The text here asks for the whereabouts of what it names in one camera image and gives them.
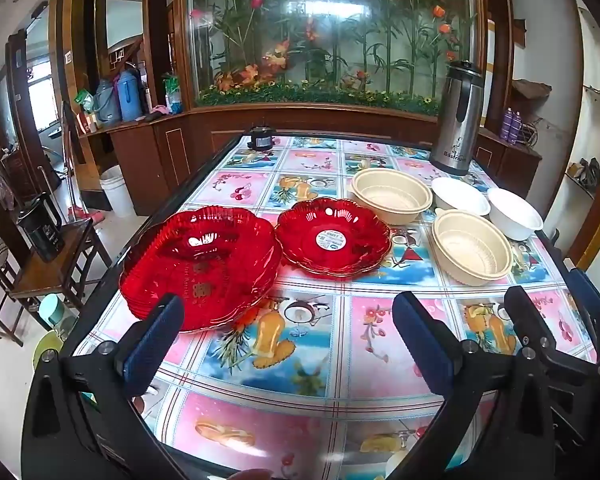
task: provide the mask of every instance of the purple bottle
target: purple bottle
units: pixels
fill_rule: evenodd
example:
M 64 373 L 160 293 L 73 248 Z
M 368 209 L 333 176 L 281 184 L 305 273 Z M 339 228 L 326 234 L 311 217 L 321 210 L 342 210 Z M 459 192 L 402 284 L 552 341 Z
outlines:
M 509 137 L 507 138 L 507 142 L 509 144 L 515 144 L 516 142 L 518 142 L 518 136 L 520 135 L 521 129 L 522 129 L 522 118 L 520 117 L 520 112 L 516 112 L 516 114 L 513 116 L 513 120 L 511 121 Z
M 511 108 L 508 108 L 507 111 L 504 112 L 504 117 L 502 118 L 502 128 L 500 129 L 500 138 L 502 140 L 507 140 L 509 138 L 509 130 L 512 122 L 513 112 L 511 111 Z

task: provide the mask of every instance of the large red plate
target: large red plate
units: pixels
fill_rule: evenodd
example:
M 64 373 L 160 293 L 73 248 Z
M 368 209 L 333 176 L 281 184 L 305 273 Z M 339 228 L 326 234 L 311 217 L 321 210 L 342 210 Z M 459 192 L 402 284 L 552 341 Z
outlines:
M 278 217 L 276 236 L 290 262 L 319 276 L 371 270 L 391 248 L 390 230 L 375 213 L 333 198 L 296 203 Z
M 120 293 L 145 319 L 163 294 L 184 302 L 181 330 L 216 328 L 257 303 L 278 272 L 272 225 L 242 208 L 203 207 L 153 226 L 123 264 Z

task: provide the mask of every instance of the trash bin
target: trash bin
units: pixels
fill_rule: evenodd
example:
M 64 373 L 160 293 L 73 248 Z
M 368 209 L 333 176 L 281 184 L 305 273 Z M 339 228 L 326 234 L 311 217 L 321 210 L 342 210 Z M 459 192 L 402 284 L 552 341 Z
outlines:
M 135 214 L 134 204 L 131 202 L 120 166 L 109 168 L 101 174 L 100 185 L 107 195 L 116 216 L 123 217 Z

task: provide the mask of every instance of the patterned tablecloth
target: patterned tablecloth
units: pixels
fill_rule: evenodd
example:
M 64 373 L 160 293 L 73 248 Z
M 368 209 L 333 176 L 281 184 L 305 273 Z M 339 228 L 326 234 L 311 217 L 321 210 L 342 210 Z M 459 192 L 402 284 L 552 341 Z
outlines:
M 275 224 L 299 200 L 347 197 L 351 176 L 363 168 L 395 168 L 427 183 L 445 175 L 428 162 L 428 152 L 401 146 L 276 137 L 270 152 L 257 153 L 247 149 L 247 140 L 180 210 L 241 206 Z M 495 187 L 474 163 L 464 179 L 481 192 Z M 404 290 L 412 290 L 458 339 L 512 354 L 520 342 L 502 301 L 509 286 L 522 285 L 558 349 L 595 362 L 573 300 L 540 240 L 511 242 L 514 265 L 506 278 L 465 286 L 436 263 L 432 218 L 427 211 L 413 224 L 392 227 L 393 247 L 385 260 L 351 282 L 315 279 L 282 266 L 270 301 L 253 323 L 224 333 L 180 334 L 142 398 L 142 416 L 157 438 L 209 462 L 268 468 L 279 478 L 384 478 L 387 462 L 411 449 L 442 402 L 392 324 L 392 300 Z M 303 318 L 285 312 L 296 300 L 310 304 Z M 248 354 L 258 322 L 272 310 L 286 325 L 276 343 L 280 351 L 273 362 L 255 364 Z M 135 321 L 117 292 L 77 353 L 118 340 Z M 452 463 L 468 456 L 490 400 L 485 396 Z

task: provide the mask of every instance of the white bowl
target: white bowl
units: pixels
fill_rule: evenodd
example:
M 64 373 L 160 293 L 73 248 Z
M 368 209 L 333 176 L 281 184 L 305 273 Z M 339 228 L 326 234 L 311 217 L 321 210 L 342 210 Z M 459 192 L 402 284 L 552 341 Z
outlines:
M 493 224 L 512 240 L 522 241 L 534 231 L 542 229 L 542 217 L 533 206 L 506 189 L 490 189 L 487 197 L 491 202 L 489 218 Z
M 486 197 L 462 180 L 449 176 L 434 178 L 431 189 L 436 195 L 436 206 L 440 209 L 460 209 L 478 216 L 488 215 L 491 209 Z
M 357 172 L 351 190 L 356 202 L 390 225 L 413 222 L 433 202 L 431 190 L 419 179 L 387 168 Z
M 433 248 L 442 267 L 465 285 L 480 286 L 509 273 L 513 256 L 509 242 L 481 216 L 457 209 L 436 209 Z

